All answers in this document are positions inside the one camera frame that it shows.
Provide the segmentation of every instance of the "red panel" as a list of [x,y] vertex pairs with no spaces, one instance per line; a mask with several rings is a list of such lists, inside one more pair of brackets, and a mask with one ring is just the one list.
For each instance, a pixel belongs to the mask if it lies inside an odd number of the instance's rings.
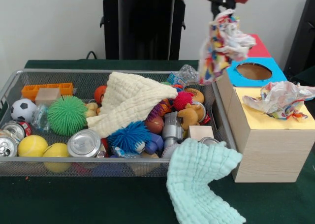
[[256,45],[249,51],[249,58],[271,58],[266,46],[263,44],[257,34],[251,34],[256,40]]

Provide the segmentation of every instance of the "red spiky ball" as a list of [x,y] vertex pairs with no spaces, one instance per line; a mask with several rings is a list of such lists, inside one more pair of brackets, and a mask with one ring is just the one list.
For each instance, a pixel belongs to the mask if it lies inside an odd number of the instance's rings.
[[179,92],[177,97],[174,99],[173,106],[177,111],[185,109],[187,103],[192,104],[192,93]]

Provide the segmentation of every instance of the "colorful fabric scrap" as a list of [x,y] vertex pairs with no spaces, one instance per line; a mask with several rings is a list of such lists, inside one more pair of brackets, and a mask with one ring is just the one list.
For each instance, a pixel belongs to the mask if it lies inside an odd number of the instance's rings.
[[308,116],[300,112],[304,101],[315,97],[315,87],[294,85],[289,81],[269,83],[260,90],[260,97],[244,96],[243,102],[276,119],[290,117],[303,119]]
[[239,30],[234,10],[221,12],[209,26],[209,37],[203,43],[199,60],[199,84],[207,85],[220,78],[232,60],[242,61],[256,41]]

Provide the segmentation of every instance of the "green tablecloth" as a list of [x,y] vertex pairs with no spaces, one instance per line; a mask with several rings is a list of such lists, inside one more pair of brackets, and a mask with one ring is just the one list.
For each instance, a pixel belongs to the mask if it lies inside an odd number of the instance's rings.
[[[29,61],[26,68],[171,70],[197,61]],[[166,178],[0,178],[1,223],[176,224]],[[209,184],[250,224],[315,223],[315,156],[296,183]]]

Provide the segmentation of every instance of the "yellow tennis ball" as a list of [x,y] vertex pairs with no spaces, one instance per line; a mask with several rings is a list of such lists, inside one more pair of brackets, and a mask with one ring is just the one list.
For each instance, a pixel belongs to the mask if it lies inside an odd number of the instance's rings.
[[48,148],[47,141],[39,135],[25,137],[18,146],[20,157],[42,157]]
[[[63,143],[56,143],[48,147],[45,151],[43,157],[46,158],[56,158],[62,157],[66,158],[69,157],[69,153],[67,150],[67,145]],[[67,171],[71,163],[70,162],[44,162],[45,167],[55,173],[61,173]]]

